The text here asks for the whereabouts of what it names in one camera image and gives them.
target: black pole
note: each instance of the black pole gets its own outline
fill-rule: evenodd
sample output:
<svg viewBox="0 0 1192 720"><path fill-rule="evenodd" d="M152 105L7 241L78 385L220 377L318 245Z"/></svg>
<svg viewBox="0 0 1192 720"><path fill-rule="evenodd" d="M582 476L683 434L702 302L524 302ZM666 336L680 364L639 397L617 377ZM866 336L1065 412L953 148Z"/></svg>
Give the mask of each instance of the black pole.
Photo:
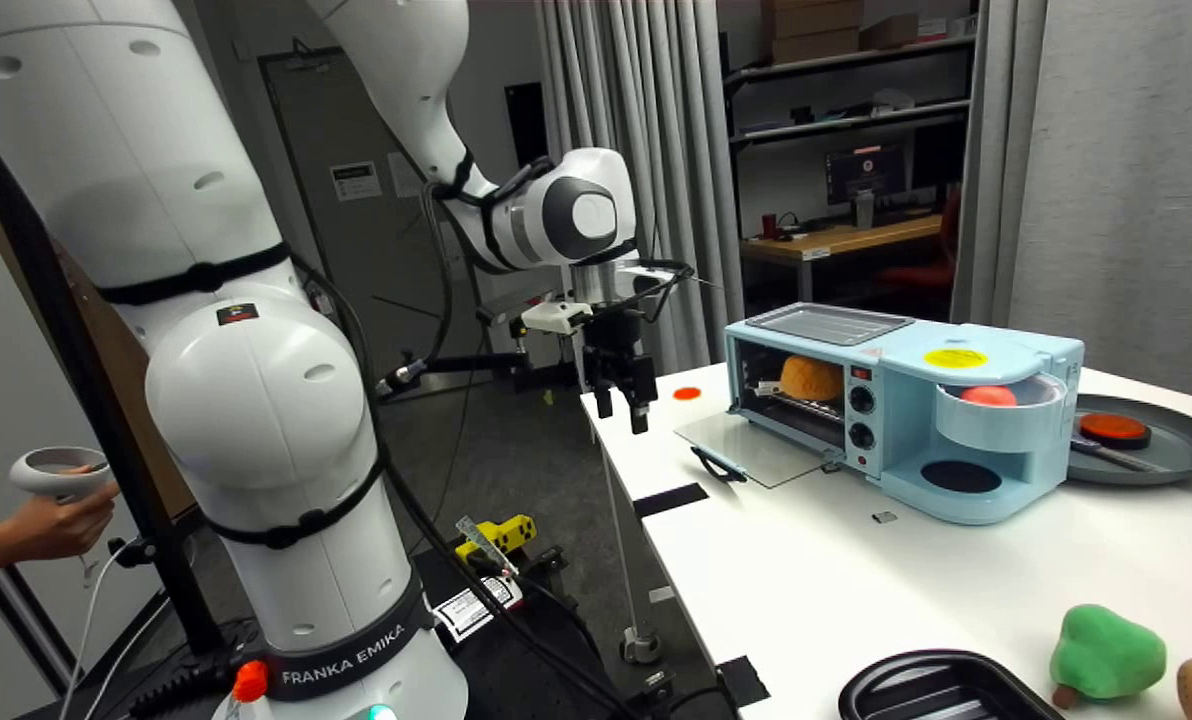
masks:
<svg viewBox="0 0 1192 720"><path fill-rule="evenodd" d="M191 565L181 546L181 530L173 529L173 515L155 494L152 468L143 464L141 444L119 412L116 388L102 364L102 352L93 349L93 336L80 318L68 274L53 250L48 226L41 224L36 206L29 204L29 194L19 191L5 159L0 159L0 224L11 256L24 266L29 292L41 307L57 361L68 372L71 392L119 481L119 494L132 520L141 522L143 541L155 546L152 565L183 623L188 649L198 656L220 653L226 633L215 628L200 595L200 585L191 575Z"/></svg>
<svg viewBox="0 0 1192 720"><path fill-rule="evenodd" d="M36 621L36 628L43 633L43 638L53 645L60 665L78 665L71 649L65 645L60 628L43 615L36 591L24 585L24 575L15 569L5 569L5 575L15 575L19 585L15 595L29 603L29 615ZM68 671L60 665L48 661L48 653L41 649L34 623L24 621L24 612L7 600L7 591L0 589L0 621L7 623L7 633L19 638L19 649L34 656L36 671L43 676L43 683L65 695L68 692Z"/></svg>

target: door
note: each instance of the door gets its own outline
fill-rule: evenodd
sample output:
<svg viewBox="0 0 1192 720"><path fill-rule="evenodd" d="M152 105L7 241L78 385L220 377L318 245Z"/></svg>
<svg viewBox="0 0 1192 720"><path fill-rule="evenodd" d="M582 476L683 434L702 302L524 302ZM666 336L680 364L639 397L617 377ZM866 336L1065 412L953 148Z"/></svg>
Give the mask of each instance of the door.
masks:
<svg viewBox="0 0 1192 720"><path fill-rule="evenodd" d="M470 261L436 224L434 186L372 112L349 54L338 49L269 54L266 82L325 273L370 331L372 377L407 352L483 352Z"/></svg>

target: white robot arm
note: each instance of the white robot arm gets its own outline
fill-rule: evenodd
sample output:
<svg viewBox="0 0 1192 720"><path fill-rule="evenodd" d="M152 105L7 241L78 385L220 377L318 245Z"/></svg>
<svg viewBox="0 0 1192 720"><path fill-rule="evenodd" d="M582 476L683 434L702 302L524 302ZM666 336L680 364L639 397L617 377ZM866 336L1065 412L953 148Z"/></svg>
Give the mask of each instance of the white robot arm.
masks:
<svg viewBox="0 0 1192 720"><path fill-rule="evenodd" d="M502 186L476 173L445 112L464 0L308 2L483 266L582 263L636 234L617 152ZM149 349L152 418L256 609L273 715L464 715L470 683L426 623L380 489L352 342L303 300L173 0L0 0L0 154Z"/></svg>

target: shelf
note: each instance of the shelf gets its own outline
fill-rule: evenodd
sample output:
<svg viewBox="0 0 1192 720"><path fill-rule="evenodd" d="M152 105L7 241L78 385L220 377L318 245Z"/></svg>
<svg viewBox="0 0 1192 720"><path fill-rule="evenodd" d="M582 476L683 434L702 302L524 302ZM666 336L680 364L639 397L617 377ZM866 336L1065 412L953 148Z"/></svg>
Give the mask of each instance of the shelf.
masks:
<svg viewBox="0 0 1192 720"><path fill-rule="evenodd" d="M891 52L879 49L879 52L820 54L820 60L803 60L803 63L745 68L745 70L734 70L723 79L723 86L740 91L745 82L759 82L759 79L812 77L812 70L862 68L862 63L888 63L888 60L938 54L938 52L955 52L955 49L972 49L972 34L928 40L928 42L909 42L909 49L891 49Z"/></svg>
<svg viewBox="0 0 1192 720"><path fill-rule="evenodd" d="M832 132L855 132L855 126L886 126L886 124L914 124L914 119L938 119L938 116L964 116L970 99L943 99L943 105L921 105L904 112L886 116L832 116L817 124L779 124L779 126L756 126L727 139L727 148L752 148L752 144L777 144L777 139L802 139L802 136L832 136Z"/></svg>

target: oven knob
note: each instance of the oven knob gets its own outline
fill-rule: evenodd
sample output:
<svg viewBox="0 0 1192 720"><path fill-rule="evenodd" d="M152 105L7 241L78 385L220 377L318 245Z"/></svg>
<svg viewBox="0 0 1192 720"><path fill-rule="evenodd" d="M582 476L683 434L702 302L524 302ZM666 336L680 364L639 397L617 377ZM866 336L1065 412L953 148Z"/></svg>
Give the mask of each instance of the oven knob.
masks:
<svg viewBox="0 0 1192 720"><path fill-rule="evenodd" d="M854 449L873 449L873 444L876 444L876 434L873 434L867 422L854 422L854 428L848 428L848 441L854 441Z"/></svg>
<svg viewBox="0 0 1192 720"><path fill-rule="evenodd" d="M855 412L873 412L873 409L876 409L876 397L873 397L867 388L854 388L854 392L848 392L848 403L854 403Z"/></svg>

